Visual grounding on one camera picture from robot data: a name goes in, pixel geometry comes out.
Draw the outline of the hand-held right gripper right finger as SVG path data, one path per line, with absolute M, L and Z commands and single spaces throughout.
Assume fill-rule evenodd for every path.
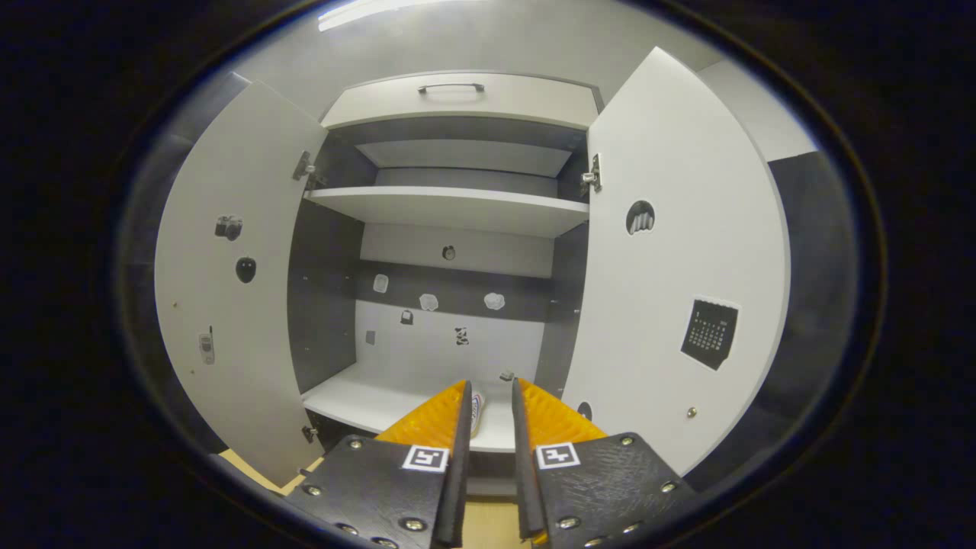
M 512 383 L 520 538 L 625 548 L 661 538 L 697 491 L 634 432 L 608 434 L 539 386 Z

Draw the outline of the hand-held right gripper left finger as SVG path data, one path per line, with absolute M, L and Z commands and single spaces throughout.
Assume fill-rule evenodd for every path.
M 461 380 L 373 438 L 346 435 L 286 501 L 355 548 L 460 547 L 471 424 Z

